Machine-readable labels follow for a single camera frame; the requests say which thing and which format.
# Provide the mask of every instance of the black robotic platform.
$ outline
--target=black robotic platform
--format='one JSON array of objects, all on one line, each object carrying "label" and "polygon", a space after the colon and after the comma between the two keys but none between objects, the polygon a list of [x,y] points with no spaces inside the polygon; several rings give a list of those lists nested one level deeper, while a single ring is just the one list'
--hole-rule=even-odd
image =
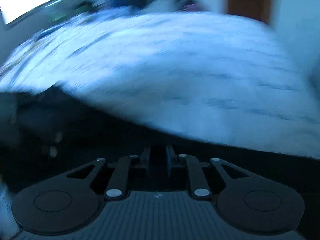
[{"label": "black robotic platform", "polygon": [[303,239],[304,201],[290,187],[218,158],[168,146],[100,158],[22,190],[16,239]]}]

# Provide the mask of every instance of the white comforter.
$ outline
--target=white comforter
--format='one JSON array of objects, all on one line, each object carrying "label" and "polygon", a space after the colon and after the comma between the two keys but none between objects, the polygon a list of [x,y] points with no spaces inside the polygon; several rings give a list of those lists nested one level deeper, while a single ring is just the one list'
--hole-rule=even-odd
[{"label": "white comforter", "polygon": [[320,111],[305,77],[272,31],[247,18],[170,13],[70,23],[28,41],[6,68],[2,90],[41,92],[60,82],[91,106],[168,133],[320,157]]}]

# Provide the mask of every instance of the metal pin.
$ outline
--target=metal pin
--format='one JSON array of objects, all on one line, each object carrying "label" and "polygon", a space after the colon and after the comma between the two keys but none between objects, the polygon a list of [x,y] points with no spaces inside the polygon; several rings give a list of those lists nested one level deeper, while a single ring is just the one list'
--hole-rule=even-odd
[{"label": "metal pin", "polygon": [[198,188],[194,191],[194,194],[197,197],[206,197],[210,194],[210,191],[205,188]]},{"label": "metal pin", "polygon": [[119,197],[122,195],[122,191],[119,190],[119,189],[116,189],[116,188],[113,188],[113,189],[109,189],[107,192],[106,192],[106,195],[108,197]]}]

